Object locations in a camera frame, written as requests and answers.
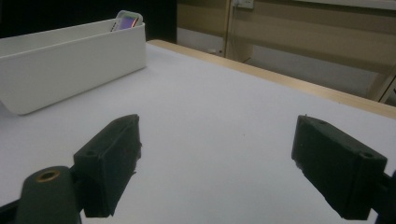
white tabletop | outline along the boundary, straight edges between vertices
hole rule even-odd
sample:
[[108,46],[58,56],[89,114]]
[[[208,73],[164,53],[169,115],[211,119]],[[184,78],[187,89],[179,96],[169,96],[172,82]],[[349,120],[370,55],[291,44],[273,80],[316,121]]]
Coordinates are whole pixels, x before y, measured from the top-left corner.
[[[0,105],[0,204],[111,120],[140,116],[142,159],[114,217],[83,223],[350,223],[291,159],[298,115],[324,119],[388,157],[396,120],[148,44],[148,66],[16,116]],[[368,222],[374,223],[372,211]]]

white plastic bin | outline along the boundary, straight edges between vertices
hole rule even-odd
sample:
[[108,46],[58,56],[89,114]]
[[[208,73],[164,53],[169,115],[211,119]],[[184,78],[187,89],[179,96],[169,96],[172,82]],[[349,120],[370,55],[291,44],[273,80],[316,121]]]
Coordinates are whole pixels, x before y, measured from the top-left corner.
[[26,114],[146,66],[145,24],[114,22],[0,39],[0,101]]

white container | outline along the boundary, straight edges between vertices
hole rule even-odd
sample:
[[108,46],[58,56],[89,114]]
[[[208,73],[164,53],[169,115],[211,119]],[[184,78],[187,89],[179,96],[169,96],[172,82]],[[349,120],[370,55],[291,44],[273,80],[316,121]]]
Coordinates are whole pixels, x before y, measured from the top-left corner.
[[0,101],[27,114],[146,66],[145,24],[114,22],[0,39]]

white table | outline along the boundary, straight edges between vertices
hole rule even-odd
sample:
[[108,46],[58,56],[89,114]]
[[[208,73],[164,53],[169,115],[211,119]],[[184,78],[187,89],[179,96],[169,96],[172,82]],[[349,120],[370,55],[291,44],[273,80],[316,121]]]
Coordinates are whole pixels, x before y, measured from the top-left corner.
[[290,157],[298,115],[330,122],[388,157],[386,173],[396,169],[395,119],[154,45],[147,51],[146,68],[32,114],[0,105],[0,204],[18,199],[33,172],[73,165],[111,120],[134,113],[137,174],[114,217],[83,223],[351,223]]

white box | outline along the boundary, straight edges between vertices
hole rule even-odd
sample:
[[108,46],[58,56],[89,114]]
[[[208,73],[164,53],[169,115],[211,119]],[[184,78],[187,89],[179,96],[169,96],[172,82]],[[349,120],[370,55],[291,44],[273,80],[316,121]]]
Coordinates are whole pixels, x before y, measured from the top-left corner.
[[114,22],[0,39],[0,101],[27,114],[145,67],[145,24]]

